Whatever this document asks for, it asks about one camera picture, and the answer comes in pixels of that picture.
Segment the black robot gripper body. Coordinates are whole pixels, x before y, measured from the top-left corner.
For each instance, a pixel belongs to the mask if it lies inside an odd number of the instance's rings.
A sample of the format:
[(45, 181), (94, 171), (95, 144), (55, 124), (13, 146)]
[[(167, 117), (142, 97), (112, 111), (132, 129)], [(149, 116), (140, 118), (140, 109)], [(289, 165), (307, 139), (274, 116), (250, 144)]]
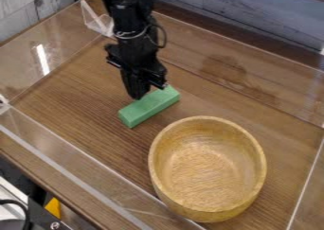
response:
[(157, 58), (157, 53), (166, 44), (159, 43), (159, 33), (157, 29), (142, 29), (139, 32), (114, 33), (115, 44), (107, 44), (107, 62), (119, 71), (127, 70), (135, 77), (142, 74), (150, 82), (150, 87), (165, 89), (167, 69)]

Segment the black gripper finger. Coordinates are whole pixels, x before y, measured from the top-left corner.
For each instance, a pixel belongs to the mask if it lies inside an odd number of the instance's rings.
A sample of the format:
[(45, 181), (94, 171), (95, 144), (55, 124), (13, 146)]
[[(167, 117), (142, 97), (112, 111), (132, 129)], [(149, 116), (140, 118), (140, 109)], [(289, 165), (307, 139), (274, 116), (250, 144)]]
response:
[(150, 90), (150, 82), (142, 74), (135, 75), (135, 98), (140, 99)]
[(123, 84), (127, 89), (127, 94), (132, 99), (138, 98), (138, 87), (136, 87), (136, 78), (132, 76), (132, 73), (127, 70), (120, 71)]

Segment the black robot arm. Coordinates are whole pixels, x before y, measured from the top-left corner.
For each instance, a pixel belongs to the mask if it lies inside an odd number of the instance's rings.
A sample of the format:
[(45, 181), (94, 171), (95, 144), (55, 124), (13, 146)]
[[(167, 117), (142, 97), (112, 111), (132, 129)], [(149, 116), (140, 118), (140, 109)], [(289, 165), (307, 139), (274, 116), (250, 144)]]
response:
[(165, 89), (167, 69), (157, 58), (159, 43), (158, 30), (165, 33), (151, 15), (153, 0), (102, 0), (106, 12), (114, 22), (115, 44), (107, 44), (106, 60), (122, 76), (127, 94), (139, 100), (150, 87)]

